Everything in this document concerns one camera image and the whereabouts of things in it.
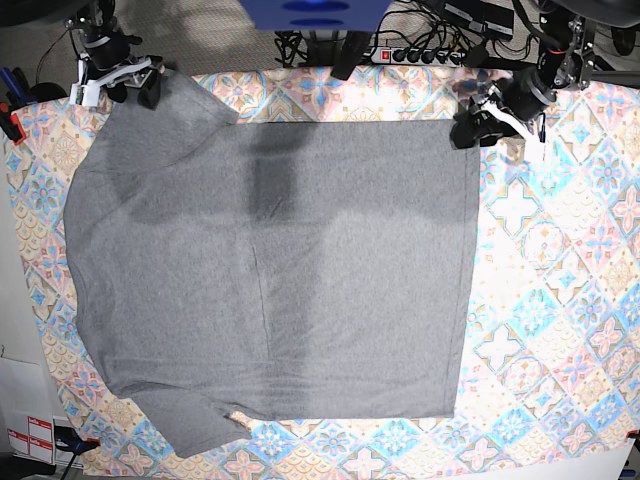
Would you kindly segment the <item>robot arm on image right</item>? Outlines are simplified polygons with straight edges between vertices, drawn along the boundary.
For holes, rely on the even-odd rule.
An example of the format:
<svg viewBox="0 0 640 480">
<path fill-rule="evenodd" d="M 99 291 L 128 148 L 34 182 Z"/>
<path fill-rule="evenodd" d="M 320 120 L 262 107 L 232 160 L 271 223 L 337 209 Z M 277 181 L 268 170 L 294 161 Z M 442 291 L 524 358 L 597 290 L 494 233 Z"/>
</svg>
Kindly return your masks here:
<svg viewBox="0 0 640 480">
<path fill-rule="evenodd" d="M 536 6 L 538 26 L 520 1 L 513 3 L 524 26 L 539 40 L 537 63 L 471 97 L 454 117 L 450 140 L 455 148 L 493 146 L 518 136 L 524 140 L 524 159 L 535 160 L 545 153 L 545 111 L 556 102 L 558 90 L 584 90 L 592 80 L 639 86 L 637 71 L 618 71 L 595 51 L 600 25 L 611 29 L 618 53 L 633 51 L 639 30 L 637 1 L 538 1 Z"/>
</svg>

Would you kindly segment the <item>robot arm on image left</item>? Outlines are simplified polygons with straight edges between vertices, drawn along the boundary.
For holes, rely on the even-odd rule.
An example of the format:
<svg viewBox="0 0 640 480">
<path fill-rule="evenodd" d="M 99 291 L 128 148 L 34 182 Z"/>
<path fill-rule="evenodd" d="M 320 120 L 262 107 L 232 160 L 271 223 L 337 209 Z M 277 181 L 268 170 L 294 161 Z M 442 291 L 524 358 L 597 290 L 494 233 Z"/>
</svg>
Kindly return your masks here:
<svg viewBox="0 0 640 480">
<path fill-rule="evenodd" d="M 142 38 L 124 33 L 113 1 L 89 2 L 67 20 L 67 29 L 79 33 L 83 47 L 78 58 L 78 80 L 70 89 L 72 104 L 96 107 L 103 93 L 112 101 L 123 103 L 128 92 L 135 90 L 140 106 L 150 110 L 157 107 L 163 59 L 131 52 Z"/>
</svg>

